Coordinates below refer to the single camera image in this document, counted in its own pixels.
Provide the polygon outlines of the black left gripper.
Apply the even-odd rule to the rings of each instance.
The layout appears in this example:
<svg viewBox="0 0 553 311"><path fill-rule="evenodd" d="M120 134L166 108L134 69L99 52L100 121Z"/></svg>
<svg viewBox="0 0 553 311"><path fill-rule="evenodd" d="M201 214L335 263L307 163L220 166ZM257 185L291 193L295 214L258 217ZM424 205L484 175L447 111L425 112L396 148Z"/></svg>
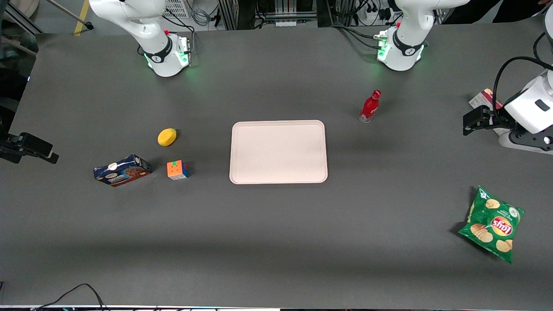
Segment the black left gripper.
<svg viewBox="0 0 553 311"><path fill-rule="evenodd" d="M463 136L481 129L516 128L517 122L504 108L494 110L486 105L480 105L463 116Z"/></svg>

